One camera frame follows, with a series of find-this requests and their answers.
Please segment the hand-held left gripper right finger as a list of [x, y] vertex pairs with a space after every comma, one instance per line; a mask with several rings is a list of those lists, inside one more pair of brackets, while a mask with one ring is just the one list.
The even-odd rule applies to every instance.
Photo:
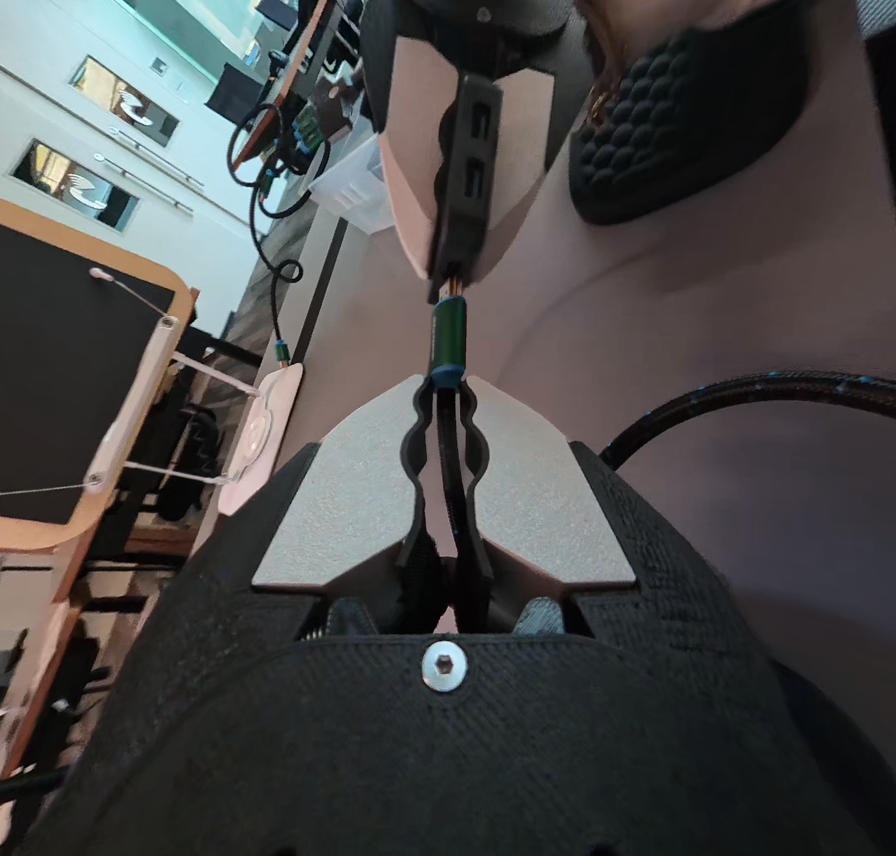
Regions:
[[534, 599], [628, 591], [636, 575], [566, 436], [470, 376], [459, 394], [465, 526], [463, 631], [509, 632]]

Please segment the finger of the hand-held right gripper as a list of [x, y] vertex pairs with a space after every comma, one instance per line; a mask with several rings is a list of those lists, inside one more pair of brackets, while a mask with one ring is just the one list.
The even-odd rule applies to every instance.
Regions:
[[487, 234], [469, 283], [483, 281], [517, 239], [546, 176], [547, 136], [554, 101], [554, 77], [521, 70], [492, 82], [501, 91], [497, 153]]
[[457, 69], [431, 43], [397, 37], [385, 129], [377, 140], [399, 242], [421, 280], [429, 276], [438, 213], [438, 132], [457, 86]]

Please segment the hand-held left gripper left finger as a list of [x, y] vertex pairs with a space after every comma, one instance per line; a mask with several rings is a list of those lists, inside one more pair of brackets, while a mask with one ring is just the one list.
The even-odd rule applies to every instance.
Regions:
[[383, 633], [427, 634], [447, 608], [420, 472], [433, 385], [414, 374], [321, 440], [252, 578], [255, 589], [361, 602]]

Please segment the black multiport hub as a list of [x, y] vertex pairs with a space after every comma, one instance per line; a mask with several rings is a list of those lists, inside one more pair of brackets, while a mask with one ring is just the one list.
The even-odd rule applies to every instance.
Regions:
[[503, 92], [489, 78], [461, 71], [454, 101], [442, 115], [442, 162], [434, 177], [436, 216], [429, 249], [428, 303], [442, 287], [465, 288], [483, 251], [494, 187]]

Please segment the clear plastic bin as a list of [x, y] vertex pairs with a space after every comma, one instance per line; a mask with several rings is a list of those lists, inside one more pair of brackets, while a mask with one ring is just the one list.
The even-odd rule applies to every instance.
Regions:
[[395, 224], [375, 134], [335, 145], [325, 170], [310, 185], [311, 199], [367, 235]]

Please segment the black quilted wrist rest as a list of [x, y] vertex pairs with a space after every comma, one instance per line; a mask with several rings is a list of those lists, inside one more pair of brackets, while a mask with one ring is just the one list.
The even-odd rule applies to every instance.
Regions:
[[576, 212], [593, 226], [628, 223], [736, 175], [790, 132], [810, 79], [806, 0], [678, 33], [628, 66], [571, 136]]

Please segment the wooden desk with black legs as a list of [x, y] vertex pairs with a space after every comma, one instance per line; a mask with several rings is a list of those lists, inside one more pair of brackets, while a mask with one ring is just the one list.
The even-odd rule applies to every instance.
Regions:
[[297, 112], [299, 103], [309, 100], [339, 24], [348, 17], [349, 1], [298, 0], [297, 23], [282, 50], [285, 59], [275, 57], [269, 82], [238, 118], [236, 133], [243, 141], [229, 160], [233, 171], [260, 156], [280, 136], [288, 112]]

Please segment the black panel with white stand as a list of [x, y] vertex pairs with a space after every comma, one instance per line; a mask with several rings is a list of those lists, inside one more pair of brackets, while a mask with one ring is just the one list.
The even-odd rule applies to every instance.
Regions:
[[[123, 470], [219, 487], [220, 510], [237, 512], [273, 476], [302, 366], [255, 386], [223, 374], [187, 349], [261, 360], [192, 327], [195, 299], [170, 269], [6, 200], [1, 221], [2, 552], [88, 531]], [[248, 398], [222, 473], [129, 460], [174, 364]]]

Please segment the black wall sign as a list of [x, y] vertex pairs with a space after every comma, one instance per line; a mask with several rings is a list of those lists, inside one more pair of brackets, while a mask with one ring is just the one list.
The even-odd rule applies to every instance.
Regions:
[[176, 116], [93, 56], [84, 58], [70, 85], [121, 124], [134, 128], [160, 147], [169, 146], [180, 124]]

